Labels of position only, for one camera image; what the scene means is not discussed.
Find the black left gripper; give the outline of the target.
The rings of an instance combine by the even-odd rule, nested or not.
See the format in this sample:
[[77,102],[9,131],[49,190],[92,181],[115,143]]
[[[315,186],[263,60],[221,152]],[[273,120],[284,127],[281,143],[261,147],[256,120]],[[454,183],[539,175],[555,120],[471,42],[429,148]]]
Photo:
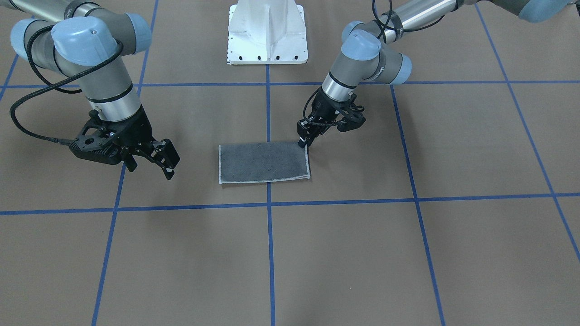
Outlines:
[[334,101],[326,95],[323,89],[319,88],[311,95],[307,103],[311,103],[311,113],[306,117],[306,109],[303,110],[303,120],[297,123],[297,132],[300,148],[310,147],[318,136],[332,126],[337,126],[342,119],[339,109],[348,105],[353,105],[354,93],[348,93],[346,101]]

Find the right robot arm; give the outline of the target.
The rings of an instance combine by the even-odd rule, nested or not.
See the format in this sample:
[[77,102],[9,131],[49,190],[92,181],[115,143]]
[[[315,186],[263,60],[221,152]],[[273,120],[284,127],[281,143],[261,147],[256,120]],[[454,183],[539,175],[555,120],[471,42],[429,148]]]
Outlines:
[[[160,167],[172,179],[180,157],[170,139],[155,140],[149,119],[122,60],[149,48],[152,32],[135,13],[114,13],[89,0],[3,0],[2,7],[29,13],[15,24],[10,41],[19,57],[45,83],[10,108],[23,133],[70,149],[75,157],[134,171],[135,156]],[[73,139],[51,138],[27,130],[16,109],[48,91],[69,93],[78,82],[91,105],[89,120]]]

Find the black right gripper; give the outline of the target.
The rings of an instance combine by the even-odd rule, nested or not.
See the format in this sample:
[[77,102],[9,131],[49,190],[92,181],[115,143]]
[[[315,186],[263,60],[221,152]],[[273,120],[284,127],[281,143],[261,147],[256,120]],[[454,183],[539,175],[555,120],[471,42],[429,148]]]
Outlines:
[[89,120],[69,146],[71,152],[80,159],[117,165],[125,163],[133,172],[137,163],[135,156],[141,156],[157,165],[167,180],[174,177],[174,169],[180,156],[170,139],[159,142],[153,138],[153,130],[143,107],[118,122],[102,120],[97,110],[89,112]]

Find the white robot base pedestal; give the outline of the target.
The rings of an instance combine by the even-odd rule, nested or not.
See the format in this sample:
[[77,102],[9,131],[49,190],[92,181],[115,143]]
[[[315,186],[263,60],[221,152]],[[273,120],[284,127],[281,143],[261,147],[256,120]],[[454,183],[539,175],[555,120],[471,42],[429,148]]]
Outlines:
[[239,0],[228,13],[228,64],[308,61],[305,10],[294,0]]

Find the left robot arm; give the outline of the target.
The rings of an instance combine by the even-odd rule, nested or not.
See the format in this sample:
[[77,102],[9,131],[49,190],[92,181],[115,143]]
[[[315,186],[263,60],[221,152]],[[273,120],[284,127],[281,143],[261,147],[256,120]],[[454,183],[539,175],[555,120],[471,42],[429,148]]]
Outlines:
[[364,107],[356,105],[356,87],[364,81],[400,85],[408,80],[412,61],[389,48],[402,37],[437,24],[448,13],[474,5],[474,0],[408,0],[397,8],[378,13],[367,23],[352,21],[342,31],[342,46],[321,87],[311,95],[297,123],[298,146],[309,147],[327,130],[360,128]]

